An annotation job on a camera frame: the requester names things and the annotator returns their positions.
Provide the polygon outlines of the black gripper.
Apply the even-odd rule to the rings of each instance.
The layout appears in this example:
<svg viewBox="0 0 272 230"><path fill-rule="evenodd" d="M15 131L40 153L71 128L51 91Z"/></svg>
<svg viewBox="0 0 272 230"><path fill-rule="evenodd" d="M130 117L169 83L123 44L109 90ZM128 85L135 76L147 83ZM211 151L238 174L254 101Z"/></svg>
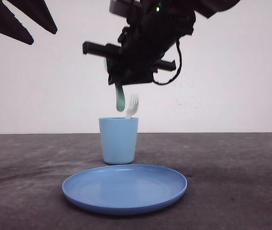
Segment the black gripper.
<svg viewBox="0 0 272 230"><path fill-rule="evenodd" d="M153 82L152 67L174 70L162 60L167 50L185 35L192 35L198 12L210 18L234 7L236 0L112 0L109 12L126 18L117 41L120 46L84 42L84 54L106 58L108 84Z"/></svg>

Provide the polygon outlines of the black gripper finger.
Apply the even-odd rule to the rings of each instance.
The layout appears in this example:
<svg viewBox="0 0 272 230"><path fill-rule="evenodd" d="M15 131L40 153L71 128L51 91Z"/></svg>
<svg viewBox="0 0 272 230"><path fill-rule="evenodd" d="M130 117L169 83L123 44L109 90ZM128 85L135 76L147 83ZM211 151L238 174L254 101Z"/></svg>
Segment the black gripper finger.
<svg viewBox="0 0 272 230"><path fill-rule="evenodd" d="M15 40L28 45L34 43L34 39L23 27L23 25L14 17L14 14L0 0L0 34L6 35Z"/></svg>
<svg viewBox="0 0 272 230"><path fill-rule="evenodd" d="M38 25L52 34L57 33L57 26L49 12L44 0L9 0L13 6L18 8ZM5 35L29 35L29 32L21 23L12 17L13 22L8 22L4 28Z"/></svg>

